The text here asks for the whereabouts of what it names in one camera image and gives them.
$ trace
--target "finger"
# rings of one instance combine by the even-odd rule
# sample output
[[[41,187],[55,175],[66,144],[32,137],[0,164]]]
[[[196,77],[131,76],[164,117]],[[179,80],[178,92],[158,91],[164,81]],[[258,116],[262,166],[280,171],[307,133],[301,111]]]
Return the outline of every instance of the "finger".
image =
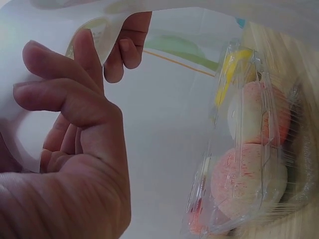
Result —
[[[82,129],[84,154],[102,160],[115,172],[127,173],[122,113],[105,97],[68,79],[16,85],[13,95],[26,110],[61,111]]]
[[[41,155],[41,172],[58,172],[71,157],[73,157],[73,155],[68,155],[62,151],[51,152],[44,150]]]
[[[76,80],[96,92],[100,91],[90,76],[78,63],[49,50],[35,41],[30,41],[26,44],[22,56],[27,69],[41,78],[47,80],[68,78]]]
[[[59,149],[59,151],[61,150],[67,154],[75,154],[75,138],[77,130],[78,128],[76,126],[70,124],[65,133],[61,149]]]
[[[103,91],[103,70],[94,46],[91,30],[85,29],[76,34],[73,40],[73,49],[74,61],[86,71],[94,83]]]
[[[122,26],[119,39],[130,38],[136,46],[144,46],[149,31],[152,12],[139,12],[129,16]]]
[[[129,38],[121,39],[119,41],[121,57],[123,63],[128,69],[135,69],[139,66],[142,60],[142,54],[140,54],[134,45],[133,41]]]
[[[115,43],[111,54],[104,64],[104,77],[109,83],[119,82],[124,75],[123,61],[118,43]]]
[[[94,46],[92,32],[89,29],[79,31],[73,40],[74,48],[74,61],[77,62],[100,88],[101,93],[103,90],[103,73],[102,66]],[[77,128],[60,115],[55,125],[64,127],[55,127],[49,132],[47,139],[44,143],[45,149],[50,151],[65,151],[68,154],[75,153],[75,134]]]
[[[81,154],[83,153],[83,148],[81,145],[81,133],[82,130],[78,128],[75,136],[75,154]]]
[[[64,136],[70,126],[70,122],[67,121],[63,115],[59,114],[56,119],[52,129],[49,131],[48,135],[43,144],[43,148],[54,151],[60,151],[63,143]]]

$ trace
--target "orange stripe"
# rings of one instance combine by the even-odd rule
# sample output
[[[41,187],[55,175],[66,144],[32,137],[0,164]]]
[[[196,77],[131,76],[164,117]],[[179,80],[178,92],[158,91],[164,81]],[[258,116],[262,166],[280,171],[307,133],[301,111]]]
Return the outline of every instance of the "orange stripe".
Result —
[[[181,65],[181,66],[186,67],[186,68],[188,68],[188,69],[190,69],[190,70],[197,71],[197,72],[202,73],[202,74],[205,74],[205,75],[207,75],[207,76],[215,77],[213,74],[210,74],[210,73],[205,72],[205,71],[198,70],[198,69],[193,68],[193,67],[191,67],[191,66],[187,66],[187,65],[185,65],[185,64],[183,64],[183,63],[180,63],[180,62],[178,62],[178,61],[174,61],[174,60],[169,59],[169,58],[167,58],[167,57],[164,57],[164,56],[161,56],[161,55],[152,53],[152,52],[150,52],[150,51],[146,51],[146,50],[143,50],[143,51],[144,51],[145,53],[147,53],[147,54],[150,54],[150,55],[159,57],[159,58],[161,58],[161,59],[164,59],[164,60],[166,60],[166,61],[170,61],[170,62],[172,62],[172,63]]]

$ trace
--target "hand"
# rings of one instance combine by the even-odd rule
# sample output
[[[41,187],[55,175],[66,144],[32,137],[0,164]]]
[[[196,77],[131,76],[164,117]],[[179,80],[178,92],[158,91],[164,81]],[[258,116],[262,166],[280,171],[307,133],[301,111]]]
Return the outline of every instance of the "hand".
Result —
[[[122,79],[123,65],[127,69],[134,69],[141,63],[151,17],[152,12],[141,12],[131,15],[124,22],[118,40],[104,64],[104,76],[109,83]]]
[[[76,36],[74,51],[75,61],[35,42],[24,48],[26,67],[45,80],[16,85],[15,100],[71,124],[60,116],[50,132],[42,174],[8,172],[10,163],[0,174],[0,238],[118,239],[130,222],[122,114],[102,93],[90,31]],[[1,161],[12,160],[0,150]]]

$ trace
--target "fingernail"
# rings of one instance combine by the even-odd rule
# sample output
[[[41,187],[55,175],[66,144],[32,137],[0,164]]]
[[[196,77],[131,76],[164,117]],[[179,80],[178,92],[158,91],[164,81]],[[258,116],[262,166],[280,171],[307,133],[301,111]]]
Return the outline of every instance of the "fingernail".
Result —
[[[127,39],[120,40],[120,46],[123,51],[129,51],[130,49],[130,43]]]
[[[30,44],[31,46],[35,46],[37,48],[40,48],[41,50],[44,50],[44,51],[51,51],[49,48],[47,48],[46,46],[43,46],[42,44],[40,44],[39,42],[37,41],[29,41],[28,44]]]
[[[20,87],[23,87],[23,86],[33,85],[33,84],[36,84],[36,83],[39,83],[39,82],[38,81],[20,82],[20,83],[14,84],[13,88],[17,89],[17,88],[20,88]]]

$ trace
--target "yellow label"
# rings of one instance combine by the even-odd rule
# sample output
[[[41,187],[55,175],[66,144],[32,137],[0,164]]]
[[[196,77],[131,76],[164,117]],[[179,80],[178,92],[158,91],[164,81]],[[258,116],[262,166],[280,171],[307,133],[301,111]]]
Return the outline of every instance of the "yellow label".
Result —
[[[68,7],[68,6],[76,6],[81,4],[92,3],[99,0],[55,0],[60,6]]]
[[[108,5],[105,9],[106,14],[119,14],[124,12],[129,12],[136,5],[132,5],[130,0],[118,0],[115,3]]]
[[[238,61],[243,59],[248,60],[251,57],[251,55],[252,55],[252,50],[246,49],[246,50],[230,53],[226,56],[226,59],[223,64],[222,72],[221,72],[221,74],[225,75],[226,77],[226,83],[225,83],[225,86],[224,85],[219,86],[219,89],[217,91],[217,95],[215,98],[215,104],[218,108],[223,104],[223,101],[226,97],[226,93],[233,79]]]

